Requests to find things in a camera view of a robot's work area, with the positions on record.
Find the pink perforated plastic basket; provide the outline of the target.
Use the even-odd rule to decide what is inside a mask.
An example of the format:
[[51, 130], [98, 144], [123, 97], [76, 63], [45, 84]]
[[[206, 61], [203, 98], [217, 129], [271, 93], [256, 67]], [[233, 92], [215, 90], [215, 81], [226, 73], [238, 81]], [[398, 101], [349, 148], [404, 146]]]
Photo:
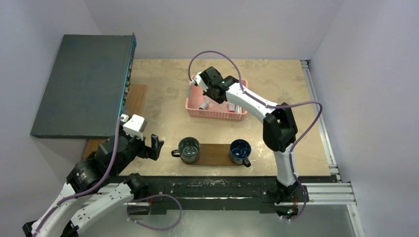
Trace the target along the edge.
[[199, 110], [199, 106], [203, 101], [211, 101], [208, 97], [203, 95], [200, 87], [189, 84], [185, 102], [185, 108], [189, 116], [198, 118], [212, 118], [242, 121], [248, 112], [242, 107], [242, 114], [230, 112], [213, 112], [209, 110]]

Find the dark green grey mug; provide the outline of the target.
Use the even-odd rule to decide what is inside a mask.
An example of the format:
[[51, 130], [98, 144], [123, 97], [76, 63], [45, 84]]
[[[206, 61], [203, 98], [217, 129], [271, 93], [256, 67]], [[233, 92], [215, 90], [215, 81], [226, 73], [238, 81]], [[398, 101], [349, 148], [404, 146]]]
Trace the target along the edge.
[[179, 141], [178, 148], [171, 151], [171, 156], [186, 163], [195, 163], [200, 158], [200, 143], [194, 137], [185, 137]]

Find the oval dark wooden tray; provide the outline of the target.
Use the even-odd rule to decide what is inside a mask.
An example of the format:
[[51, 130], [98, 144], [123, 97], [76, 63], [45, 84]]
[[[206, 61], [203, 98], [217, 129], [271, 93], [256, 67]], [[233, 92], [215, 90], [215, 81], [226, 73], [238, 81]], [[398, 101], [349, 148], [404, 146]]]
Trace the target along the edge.
[[194, 163], [181, 160], [186, 165], [239, 166], [230, 159], [230, 144], [201, 144], [200, 157]]

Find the navy blue mug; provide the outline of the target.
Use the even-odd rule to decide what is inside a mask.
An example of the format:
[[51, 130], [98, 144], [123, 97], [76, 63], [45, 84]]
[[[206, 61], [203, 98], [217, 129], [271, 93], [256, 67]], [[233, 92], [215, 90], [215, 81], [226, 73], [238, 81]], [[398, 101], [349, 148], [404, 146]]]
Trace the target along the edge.
[[251, 146], [248, 141], [243, 139], [234, 140], [229, 147], [229, 158], [236, 165], [244, 165], [250, 167], [251, 162], [249, 156], [251, 154]]

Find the clear crystal toothbrush holder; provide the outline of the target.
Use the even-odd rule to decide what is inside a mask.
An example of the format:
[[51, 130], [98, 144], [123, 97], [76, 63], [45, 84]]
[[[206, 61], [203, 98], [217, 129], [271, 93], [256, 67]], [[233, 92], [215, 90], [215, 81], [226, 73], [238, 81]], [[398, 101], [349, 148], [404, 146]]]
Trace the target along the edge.
[[211, 100], [208, 102], [207, 110], [213, 112], [228, 112], [228, 105], [227, 102], [223, 102], [221, 104]]

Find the white grey toothpaste tube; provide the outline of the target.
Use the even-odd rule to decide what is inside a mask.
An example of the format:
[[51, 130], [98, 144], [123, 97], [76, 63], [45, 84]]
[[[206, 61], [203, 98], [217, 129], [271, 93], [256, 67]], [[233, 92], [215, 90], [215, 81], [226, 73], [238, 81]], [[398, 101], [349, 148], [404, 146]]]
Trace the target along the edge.
[[199, 106], [199, 110], [206, 110], [207, 108], [208, 108], [208, 106], [209, 106], [209, 101], [203, 101], [202, 103], [201, 103], [201, 105]]

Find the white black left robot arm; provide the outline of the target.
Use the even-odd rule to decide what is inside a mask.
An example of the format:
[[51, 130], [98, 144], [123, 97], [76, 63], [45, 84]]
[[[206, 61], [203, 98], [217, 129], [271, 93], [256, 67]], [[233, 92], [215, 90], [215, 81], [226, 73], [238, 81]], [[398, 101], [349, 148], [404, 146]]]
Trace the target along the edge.
[[22, 229], [27, 237], [78, 237], [88, 225], [123, 203], [141, 202], [148, 195], [148, 185], [138, 173], [130, 174], [117, 187], [87, 206], [84, 203], [98, 191], [113, 183], [136, 157], [157, 160], [164, 141], [151, 136], [151, 146], [145, 138], [130, 136], [123, 131], [100, 144], [87, 159], [78, 162], [54, 203], [38, 220], [27, 222]]

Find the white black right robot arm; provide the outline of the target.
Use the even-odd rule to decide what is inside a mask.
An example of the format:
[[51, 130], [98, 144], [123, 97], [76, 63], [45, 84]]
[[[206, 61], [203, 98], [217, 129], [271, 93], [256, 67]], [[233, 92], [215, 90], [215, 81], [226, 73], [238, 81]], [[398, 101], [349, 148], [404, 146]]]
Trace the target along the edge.
[[197, 73], [191, 83], [203, 94], [221, 104], [231, 102], [243, 108], [263, 125], [262, 138], [273, 152], [277, 167], [277, 194], [289, 201], [296, 196], [299, 179], [293, 158], [298, 128], [287, 103], [277, 105], [255, 94], [235, 77], [223, 77], [214, 67]]

